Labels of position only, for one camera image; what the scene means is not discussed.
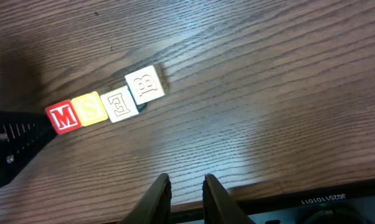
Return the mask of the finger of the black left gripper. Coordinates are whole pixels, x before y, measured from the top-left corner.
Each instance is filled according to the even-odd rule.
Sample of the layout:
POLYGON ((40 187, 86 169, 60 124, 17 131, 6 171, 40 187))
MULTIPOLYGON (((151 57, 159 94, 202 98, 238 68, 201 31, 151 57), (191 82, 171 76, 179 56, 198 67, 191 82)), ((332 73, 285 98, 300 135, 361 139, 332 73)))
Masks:
POLYGON ((9 184, 56 136, 45 114, 0 111, 0 188, 9 184))

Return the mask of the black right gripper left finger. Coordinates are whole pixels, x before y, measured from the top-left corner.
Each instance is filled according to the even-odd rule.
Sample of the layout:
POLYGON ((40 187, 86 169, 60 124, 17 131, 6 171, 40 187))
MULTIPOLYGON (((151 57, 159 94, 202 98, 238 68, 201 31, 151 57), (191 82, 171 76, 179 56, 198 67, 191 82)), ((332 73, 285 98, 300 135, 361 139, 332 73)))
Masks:
POLYGON ((171 216, 171 182, 162 173, 119 224, 167 224, 171 216))

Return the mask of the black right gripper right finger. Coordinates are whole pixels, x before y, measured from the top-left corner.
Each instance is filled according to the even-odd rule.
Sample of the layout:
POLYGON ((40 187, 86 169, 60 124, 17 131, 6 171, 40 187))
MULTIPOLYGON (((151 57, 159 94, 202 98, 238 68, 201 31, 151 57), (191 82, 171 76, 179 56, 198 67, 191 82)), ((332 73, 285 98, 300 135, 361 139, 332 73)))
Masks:
POLYGON ((202 190, 205 224, 255 224, 214 175, 205 176, 202 190))

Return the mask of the red M wooden block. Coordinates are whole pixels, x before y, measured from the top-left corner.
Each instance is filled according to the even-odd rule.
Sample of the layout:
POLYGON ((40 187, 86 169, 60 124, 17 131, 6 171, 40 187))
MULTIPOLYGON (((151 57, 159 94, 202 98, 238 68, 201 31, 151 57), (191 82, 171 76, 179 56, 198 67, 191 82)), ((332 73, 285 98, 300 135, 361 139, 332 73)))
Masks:
POLYGON ((45 109, 57 134, 65 134, 82 127, 70 100, 64 100, 45 109))

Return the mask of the yellow S wooden block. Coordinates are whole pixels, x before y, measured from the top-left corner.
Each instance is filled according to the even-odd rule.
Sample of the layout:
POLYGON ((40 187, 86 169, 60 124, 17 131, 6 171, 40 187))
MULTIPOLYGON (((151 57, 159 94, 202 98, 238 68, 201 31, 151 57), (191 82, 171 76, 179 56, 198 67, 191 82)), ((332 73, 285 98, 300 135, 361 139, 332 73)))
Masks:
POLYGON ((71 100, 82 126, 90 126, 108 119, 99 94, 96 91, 71 100))

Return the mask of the blue B wooden block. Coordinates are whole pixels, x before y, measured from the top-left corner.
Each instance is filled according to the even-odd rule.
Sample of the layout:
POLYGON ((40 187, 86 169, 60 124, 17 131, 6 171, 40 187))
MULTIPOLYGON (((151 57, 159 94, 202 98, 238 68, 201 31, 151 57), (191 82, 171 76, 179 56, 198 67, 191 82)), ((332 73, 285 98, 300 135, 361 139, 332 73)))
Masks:
POLYGON ((169 92, 166 77, 159 64, 129 73, 125 80, 137 105, 161 98, 169 92))

